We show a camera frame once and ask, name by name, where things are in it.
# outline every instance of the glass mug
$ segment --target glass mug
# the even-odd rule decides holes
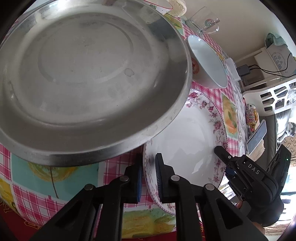
[[[191,18],[187,19],[185,23],[189,26],[194,26],[199,34],[212,34],[219,30],[220,20],[207,7],[198,10]]]

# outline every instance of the stainless steel bowl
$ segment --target stainless steel bowl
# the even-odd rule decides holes
[[[0,46],[0,142],[38,164],[103,161],[145,143],[192,80],[180,34],[134,0],[59,0]]]

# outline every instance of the tablecloth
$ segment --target tablecloth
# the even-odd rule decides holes
[[[184,39],[189,35],[196,35],[186,25],[183,25]],[[204,34],[201,36],[219,55],[220,58],[226,59],[227,55],[223,52],[221,47],[211,38],[211,36]],[[241,156],[245,153],[245,131],[246,124],[244,118],[244,104],[242,101],[242,95],[238,83],[234,81],[234,78],[226,66],[228,85],[225,89],[208,89],[200,86],[196,82],[192,81],[192,89],[196,89],[204,93],[217,107],[221,115],[223,116],[223,106],[221,93],[224,93],[229,97],[231,101],[237,107],[237,119],[238,119],[238,139],[235,140],[228,137],[228,151],[233,156]],[[142,153],[143,147],[138,147],[128,153],[121,156],[112,158],[105,161],[104,171],[102,174],[102,185],[109,184],[114,178],[117,178],[124,174],[125,168],[134,163],[136,155]],[[22,185],[18,185],[12,180],[11,172],[11,156],[12,154],[0,144],[0,178],[5,180],[2,186],[9,185],[8,190],[11,193],[7,193],[6,190],[1,192],[1,196],[7,195],[4,200],[12,200],[12,207],[28,222],[33,222],[42,226],[53,215],[60,210],[66,201],[56,199],[50,195],[40,195],[25,188]],[[142,194],[141,200],[138,204],[125,204],[125,211],[152,209],[157,207],[151,197],[149,196],[146,188],[145,179],[142,180]]]

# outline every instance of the toy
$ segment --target toy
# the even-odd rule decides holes
[[[282,142],[288,136],[294,137],[295,133],[296,133],[296,124],[293,122],[288,122],[286,126],[286,130],[283,133],[283,135],[279,137],[278,142]]]

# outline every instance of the pink floral pattern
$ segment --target pink floral pattern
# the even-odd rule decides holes
[[[209,123],[213,124],[213,135],[215,136],[215,143],[216,145],[221,145],[225,149],[228,148],[227,142],[227,135],[224,126],[223,119],[218,112],[216,106],[211,102],[204,94],[197,90],[190,90],[189,96],[185,103],[187,108],[191,108],[197,105],[200,109],[207,109],[209,111]],[[148,191],[152,199],[156,202],[156,204],[162,208],[164,211],[175,215],[175,204],[162,204],[160,202],[158,196],[158,187],[157,187],[157,180],[155,174],[155,159],[146,151],[147,146],[152,145],[152,140],[148,141],[144,146],[144,154],[143,154],[143,167],[144,167],[144,175],[146,178],[146,183],[148,187]],[[225,165],[221,162],[221,160],[214,157],[214,168],[213,168],[213,175],[209,177],[209,183],[213,184],[216,187],[219,187],[223,174],[225,171]]]

